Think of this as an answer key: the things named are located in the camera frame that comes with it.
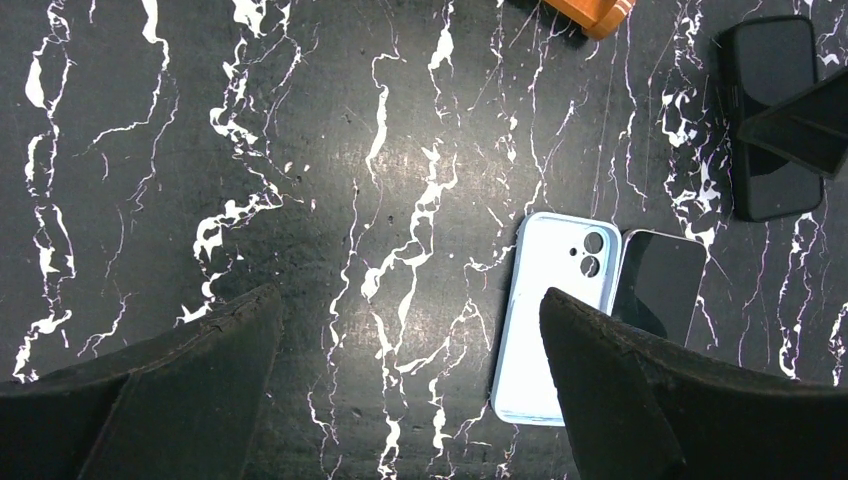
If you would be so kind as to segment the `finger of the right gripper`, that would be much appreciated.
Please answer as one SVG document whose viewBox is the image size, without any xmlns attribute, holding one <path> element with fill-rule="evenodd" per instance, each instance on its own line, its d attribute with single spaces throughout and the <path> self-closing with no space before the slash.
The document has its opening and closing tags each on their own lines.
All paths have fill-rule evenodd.
<svg viewBox="0 0 848 480">
<path fill-rule="evenodd" d="M 847 69 L 746 119 L 738 138 L 826 179 L 845 179 Z"/>
</svg>

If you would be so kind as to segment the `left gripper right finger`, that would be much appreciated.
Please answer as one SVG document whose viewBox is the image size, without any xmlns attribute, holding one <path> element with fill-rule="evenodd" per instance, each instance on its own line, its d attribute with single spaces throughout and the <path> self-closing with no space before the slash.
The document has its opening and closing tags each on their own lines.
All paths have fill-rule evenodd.
<svg viewBox="0 0 848 480">
<path fill-rule="evenodd" d="M 550 288 L 539 329 L 583 479 L 843 479 L 847 391 L 744 369 Z"/>
</svg>

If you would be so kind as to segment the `phone with black screen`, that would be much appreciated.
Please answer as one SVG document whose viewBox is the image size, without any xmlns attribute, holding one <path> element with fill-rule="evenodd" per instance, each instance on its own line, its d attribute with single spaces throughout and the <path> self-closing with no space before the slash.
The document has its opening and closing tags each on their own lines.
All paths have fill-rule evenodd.
<svg viewBox="0 0 848 480">
<path fill-rule="evenodd" d="M 612 317 L 672 343 L 689 337 L 707 250 L 646 229 L 625 234 Z"/>
</svg>

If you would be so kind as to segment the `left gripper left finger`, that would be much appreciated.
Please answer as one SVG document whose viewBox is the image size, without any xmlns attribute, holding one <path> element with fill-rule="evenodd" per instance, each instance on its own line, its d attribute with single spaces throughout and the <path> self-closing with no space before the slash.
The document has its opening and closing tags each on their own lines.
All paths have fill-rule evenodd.
<svg viewBox="0 0 848 480">
<path fill-rule="evenodd" d="M 278 343 L 264 285 L 119 351 L 1 386 L 5 479 L 239 479 Z"/>
</svg>

